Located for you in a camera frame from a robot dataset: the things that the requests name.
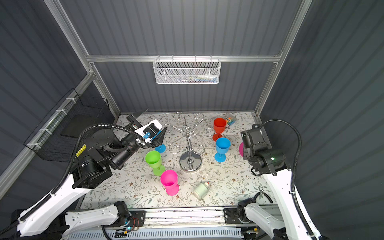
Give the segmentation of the blue wine glass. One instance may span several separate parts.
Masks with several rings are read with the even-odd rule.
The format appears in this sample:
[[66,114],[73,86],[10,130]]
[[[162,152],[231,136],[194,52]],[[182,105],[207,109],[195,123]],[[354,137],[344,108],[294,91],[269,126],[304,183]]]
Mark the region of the blue wine glass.
[[218,163],[223,163],[226,161],[226,153],[229,151],[229,148],[231,146],[231,142],[227,138],[218,138],[216,141],[216,150],[217,153],[215,154],[215,160]]
[[166,146],[165,145],[159,145],[158,147],[155,147],[155,150],[159,152],[160,154],[164,153],[166,151]]

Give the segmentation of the green wine glass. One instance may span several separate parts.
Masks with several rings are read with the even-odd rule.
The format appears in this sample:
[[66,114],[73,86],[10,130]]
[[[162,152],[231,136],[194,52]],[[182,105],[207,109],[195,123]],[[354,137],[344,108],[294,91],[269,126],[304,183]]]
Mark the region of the green wine glass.
[[160,177],[165,171],[161,154],[158,151],[150,151],[145,156],[146,163],[153,169],[153,174]]

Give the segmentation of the pink wine glass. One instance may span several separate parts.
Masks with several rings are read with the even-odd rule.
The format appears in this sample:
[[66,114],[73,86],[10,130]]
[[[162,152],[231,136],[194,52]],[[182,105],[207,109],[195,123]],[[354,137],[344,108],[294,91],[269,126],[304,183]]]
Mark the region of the pink wine glass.
[[178,174],[173,170],[167,170],[161,175],[161,183],[169,196],[175,196],[180,190]]
[[241,157],[244,156],[244,143],[241,143],[239,145],[239,154],[240,154]]

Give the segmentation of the red wine glass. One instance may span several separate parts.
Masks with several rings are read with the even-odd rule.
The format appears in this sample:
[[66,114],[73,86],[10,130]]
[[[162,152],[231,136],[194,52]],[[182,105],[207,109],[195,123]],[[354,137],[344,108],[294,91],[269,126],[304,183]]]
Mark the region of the red wine glass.
[[222,138],[222,133],[226,129],[227,121],[223,118],[217,118],[214,120],[214,131],[213,140],[216,142],[217,139]]

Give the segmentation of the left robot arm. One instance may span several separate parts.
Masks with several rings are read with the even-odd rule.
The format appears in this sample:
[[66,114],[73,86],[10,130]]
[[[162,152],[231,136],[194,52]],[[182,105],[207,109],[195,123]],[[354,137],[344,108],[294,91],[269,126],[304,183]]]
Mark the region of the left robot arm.
[[133,217],[122,201],[84,212],[72,212],[68,207],[110,178],[113,170],[122,169],[139,149],[160,146],[166,131],[158,120],[141,125],[137,115],[132,115],[125,127],[95,124],[85,128],[58,185],[13,222],[17,228],[13,239],[60,240],[97,226],[130,227]]

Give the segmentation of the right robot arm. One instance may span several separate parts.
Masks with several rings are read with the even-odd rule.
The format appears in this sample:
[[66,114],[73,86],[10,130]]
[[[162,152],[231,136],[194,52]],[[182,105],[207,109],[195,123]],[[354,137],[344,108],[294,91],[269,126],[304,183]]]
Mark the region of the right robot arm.
[[242,131],[244,160],[251,166],[254,176],[264,179],[270,186],[282,219],[269,214],[253,198],[238,202],[239,220],[253,222],[273,240],[322,240],[324,237],[312,222],[300,194],[296,188],[298,158],[302,148],[302,138],[298,138],[298,148],[293,164],[286,163],[285,154],[270,147],[262,136],[263,124],[253,125]]

